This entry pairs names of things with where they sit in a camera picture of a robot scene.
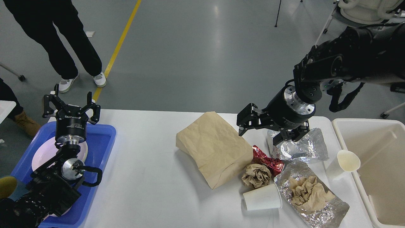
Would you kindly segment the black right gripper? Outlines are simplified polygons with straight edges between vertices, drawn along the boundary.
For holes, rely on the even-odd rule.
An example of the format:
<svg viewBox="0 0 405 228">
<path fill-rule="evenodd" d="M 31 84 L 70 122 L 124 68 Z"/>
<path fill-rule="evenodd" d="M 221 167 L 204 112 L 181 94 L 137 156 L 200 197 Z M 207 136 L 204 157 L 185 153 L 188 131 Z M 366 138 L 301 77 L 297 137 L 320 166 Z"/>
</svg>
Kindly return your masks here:
<svg viewBox="0 0 405 228">
<path fill-rule="evenodd" d="M 310 131 L 309 122 L 305 121 L 314 116 L 315 111 L 315 104 L 302 101 L 295 87 L 287 85 L 275 95 L 264 111 L 254 103 L 249 103 L 237 114 L 238 135 L 243 136 L 251 129 L 269 129 L 279 131 L 272 139 L 273 146 L 283 141 L 297 142 Z"/>
</svg>

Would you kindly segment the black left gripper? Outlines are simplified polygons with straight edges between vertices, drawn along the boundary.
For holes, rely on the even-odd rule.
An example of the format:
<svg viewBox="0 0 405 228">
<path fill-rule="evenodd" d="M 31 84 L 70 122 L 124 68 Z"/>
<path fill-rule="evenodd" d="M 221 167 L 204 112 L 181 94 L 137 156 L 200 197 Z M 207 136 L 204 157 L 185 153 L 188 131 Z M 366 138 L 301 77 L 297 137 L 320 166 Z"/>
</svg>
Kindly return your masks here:
<svg viewBox="0 0 405 228">
<path fill-rule="evenodd" d="M 57 143 L 73 141 L 83 143 L 87 136 L 87 122 L 97 124 L 100 121 L 100 105 L 97 105 L 92 99 L 92 92 L 87 93 L 87 104 L 83 108 L 69 108 L 59 98 L 59 84 L 56 84 L 54 90 L 49 95 L 44 95 L 42 99 L 43 114 L 42 118 L 56 118 L 55 140 Z M 92 110 L 90 118 L 86 112 Z"/>
</svg>

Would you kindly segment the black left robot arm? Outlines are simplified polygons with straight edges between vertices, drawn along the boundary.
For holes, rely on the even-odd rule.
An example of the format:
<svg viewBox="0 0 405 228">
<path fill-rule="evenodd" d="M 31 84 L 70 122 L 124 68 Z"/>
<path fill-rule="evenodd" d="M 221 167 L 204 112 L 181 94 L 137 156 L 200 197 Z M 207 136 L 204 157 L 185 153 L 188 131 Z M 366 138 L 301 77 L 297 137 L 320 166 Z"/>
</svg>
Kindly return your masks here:
<svg viewBox="0 0 405 228">
<path fill-rule="evenodd" d="M 31 173 L 26 185 L 28 192 L 17 200 L 1 198 L 2 228 L 36 228 L 49 215 L 62 216 L 79 199 L 81 185 L 95 187 L 100 184 L 100 168 L 85 165 L 77 156 L 80 143 L 87 137 L 87 123 L 97 124 L 100 105 L 87 94 L 82 108 L 67 105 L 58 96 L 59 84 L 54 92 L 43 97 L 42 117 L 55 117 L 55 156 Z"/>
</svg>

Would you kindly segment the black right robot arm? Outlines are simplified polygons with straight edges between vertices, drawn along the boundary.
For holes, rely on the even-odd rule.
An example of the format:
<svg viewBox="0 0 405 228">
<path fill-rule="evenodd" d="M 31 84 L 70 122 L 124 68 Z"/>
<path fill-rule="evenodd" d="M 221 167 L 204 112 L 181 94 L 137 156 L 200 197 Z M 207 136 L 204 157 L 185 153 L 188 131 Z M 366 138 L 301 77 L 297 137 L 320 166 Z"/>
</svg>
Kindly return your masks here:
<svg viewBox="0 0 405 228">
<path fill-rule="evenodd" d="M 340 103 L 342 86 L 329 89 L 332 112 L 346 109 L 365 83 L 404 93 L 404 37 L 404 22 L 379 23 L 348 28 L 334 40 L 314 45 L 295 65 L 294 85 L 287 81 L 266 108 L 250 103 L 237 114 L 239 136 L 250 129 L 270 129 L 278 132 L 274 146 L 300 140 L 309 132 L 308 120 L 322 98 L 323 82 L 360 82 Z"/>
</svg>

